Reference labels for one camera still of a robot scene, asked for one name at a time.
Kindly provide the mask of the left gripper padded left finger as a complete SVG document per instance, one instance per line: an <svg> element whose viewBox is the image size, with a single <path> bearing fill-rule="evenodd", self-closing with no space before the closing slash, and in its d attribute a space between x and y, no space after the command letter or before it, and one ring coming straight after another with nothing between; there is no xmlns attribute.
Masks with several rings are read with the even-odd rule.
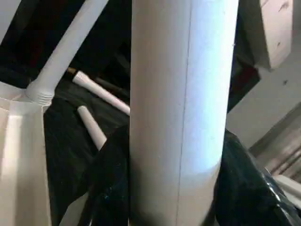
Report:
<svg viewBox="0 0 301 226"><path fill-rule="evenodd" d="M115 129L84 172L88 193L79 226L126 226L129 217L129 126Z"/></svg>

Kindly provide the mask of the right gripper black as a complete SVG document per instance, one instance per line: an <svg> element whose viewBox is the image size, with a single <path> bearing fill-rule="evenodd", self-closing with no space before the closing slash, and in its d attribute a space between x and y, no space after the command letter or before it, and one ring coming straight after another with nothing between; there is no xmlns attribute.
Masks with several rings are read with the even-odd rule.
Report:
<svg viewBox="0 0 301 226"><path fill-rule="evenodd" d="M234 48L228 113L261 80L258 69L253 66L252 58L246 56L238 47Z"/></svg>

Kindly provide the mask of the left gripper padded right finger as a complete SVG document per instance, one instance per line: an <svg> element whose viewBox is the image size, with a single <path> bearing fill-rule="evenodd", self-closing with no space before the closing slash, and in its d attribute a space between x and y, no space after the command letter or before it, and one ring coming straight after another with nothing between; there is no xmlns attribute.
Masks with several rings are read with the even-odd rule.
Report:
<svg viewBox="0 0 301 226"><path fill-rule="evenodd" d="M221 226L299 226L298 210L240 143L225 131L216 184L215 214Z"/></svg>

